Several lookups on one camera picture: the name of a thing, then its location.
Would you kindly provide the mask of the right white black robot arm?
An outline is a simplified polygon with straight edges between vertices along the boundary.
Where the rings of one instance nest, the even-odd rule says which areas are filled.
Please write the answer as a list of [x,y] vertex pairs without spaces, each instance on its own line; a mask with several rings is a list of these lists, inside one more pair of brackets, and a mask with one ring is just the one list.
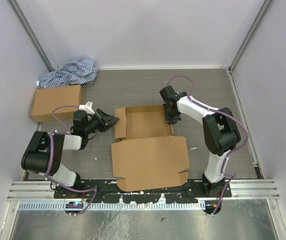
[[164,100],[165,121],[173,125],[185,114],[202,124],[204,141],[209,150],[209,159],[202,175],[203,192],[214,197],[225,183],[224,164],[241,140],[235,118],[229,108],[212,108],[205,105],[186,92],[160,91]]

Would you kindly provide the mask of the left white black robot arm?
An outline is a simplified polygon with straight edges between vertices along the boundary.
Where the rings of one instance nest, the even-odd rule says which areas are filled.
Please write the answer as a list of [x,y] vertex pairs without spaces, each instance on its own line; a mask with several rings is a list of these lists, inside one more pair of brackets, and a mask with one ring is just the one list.
[[80,175],[61,163],[63,151],[83,150],[91,140],[90,134],[106,132],[119,121],[118,117],[106,114],[99,108],[93,113],[79,109],[74,112],[73,126],[67,133],[34,132],[23,154],[21,167],[65,188],[71,198],[95,192],[96,188],[84,189]]

